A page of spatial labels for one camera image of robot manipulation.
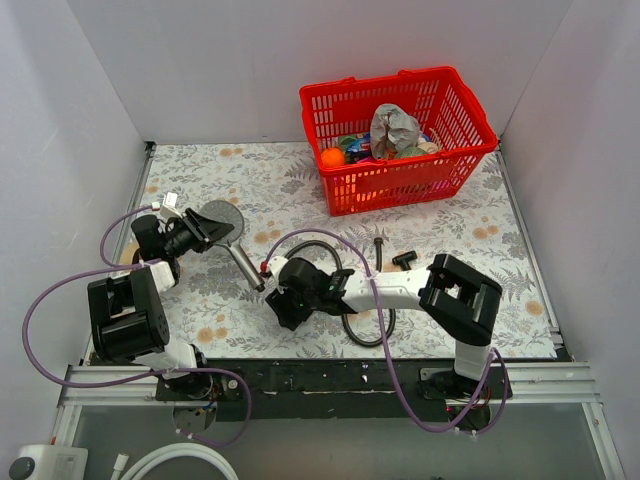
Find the grey shower head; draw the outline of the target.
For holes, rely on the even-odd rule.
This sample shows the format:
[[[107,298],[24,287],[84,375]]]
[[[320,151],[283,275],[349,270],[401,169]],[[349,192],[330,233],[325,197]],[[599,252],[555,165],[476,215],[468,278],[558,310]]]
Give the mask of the grey shower head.
[[[241,245],[245,220],[240,209],[225,200],[212,200],[203,205],[200,213],[211,220],[233,226],[233,230],[217,240],[214,245],[224,248],[229,253],[244,275],[250,289],[263,292],[265,289],[264,280]]]

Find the black t-shaped hose fitting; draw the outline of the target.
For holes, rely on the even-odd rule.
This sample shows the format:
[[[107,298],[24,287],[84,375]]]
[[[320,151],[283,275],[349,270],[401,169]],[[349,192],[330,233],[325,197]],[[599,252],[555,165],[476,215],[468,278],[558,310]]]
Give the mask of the black t-shaped hose fitting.
[[[410,250],[392,258],[392,264],[402,271],[411,270],[411,265],[418,258],[415,250]]]

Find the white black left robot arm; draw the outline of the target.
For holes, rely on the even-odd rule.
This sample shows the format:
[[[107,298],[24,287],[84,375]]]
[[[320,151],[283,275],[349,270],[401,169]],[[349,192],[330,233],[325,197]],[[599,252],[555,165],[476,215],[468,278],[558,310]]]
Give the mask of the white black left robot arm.
[[[160,295],[177,286],[179,258],[204,253],[234,231],[188,208],[162,222],[147,214],[131,229],[138,244],[138,268],[88,284],[92,341],[104,361],[131,362],[160,371],[164,384],[193,400],[215,389],[207,361],[192,344],[170,334]]]

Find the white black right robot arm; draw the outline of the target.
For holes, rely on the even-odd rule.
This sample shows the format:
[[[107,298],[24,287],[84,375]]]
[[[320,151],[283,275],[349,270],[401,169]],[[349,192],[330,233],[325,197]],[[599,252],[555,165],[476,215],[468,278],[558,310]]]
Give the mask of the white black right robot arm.
[[[384,310],[422,310],[455,340],[450,371],[432,374],[427,390],[438,398],[475,397],[489,384],[485,369],[502,287],[448,254],[425,268],[379,273],[339,268],[327,273],[310,261],[275,256],[261,273],[276,282],[267,304],[279,324],[294,331],[314,312],[338,316]]]

